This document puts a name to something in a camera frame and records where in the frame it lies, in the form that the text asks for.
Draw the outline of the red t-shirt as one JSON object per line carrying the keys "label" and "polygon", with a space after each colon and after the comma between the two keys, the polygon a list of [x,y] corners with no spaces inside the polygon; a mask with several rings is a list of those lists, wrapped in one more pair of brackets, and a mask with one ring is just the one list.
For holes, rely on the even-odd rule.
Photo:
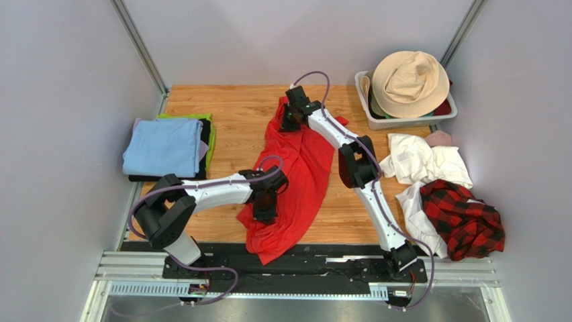
{"label": "red t-shirt", "polygon": [[236,218],[246,228],[246,249],[262,265],[276,260],[293,247],[312,225],[328,189],[336,148],[316,131],[303,126],[296,132],[281,132],[287,97],[279,99],[275,116],[265,131],[265,148],[256,165],[268,156],[282,158],[282,171],[289,181],[277,197],[277,218],[271,225],[254,220],[253,206],[246,205]]}

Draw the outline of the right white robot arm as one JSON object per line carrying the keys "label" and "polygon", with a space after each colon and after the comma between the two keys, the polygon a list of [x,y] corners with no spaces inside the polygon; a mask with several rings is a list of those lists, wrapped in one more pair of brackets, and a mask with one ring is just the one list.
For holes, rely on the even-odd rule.
{"label": "right white robot arm", "polygon": [[319,101],[311,101],[303,87],[291,85],[281,131],[297,131],[304,125],[338,150],[338,173],[344,185],[363,203],[375,227],[390,274],[408,273],[418,256],[399,228],[381,188],[382,176],[369,136],[358,136],[333,117]]}

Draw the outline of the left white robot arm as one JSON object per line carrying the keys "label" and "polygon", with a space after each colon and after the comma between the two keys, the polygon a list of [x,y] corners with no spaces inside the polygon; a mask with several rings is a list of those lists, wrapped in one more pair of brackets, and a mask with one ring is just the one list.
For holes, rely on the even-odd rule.
{"label": "left white robot arm", "polygon": [[288,185],[278,166],[202,181],[168,174],[133,206],[130,221],[139,225],[137,234],[152,248],[190,266],[201,257],[199,246],[185,233],[192,215],[224,205],[252,205],[254,219],[271,224],[277,218],[277,197]]}

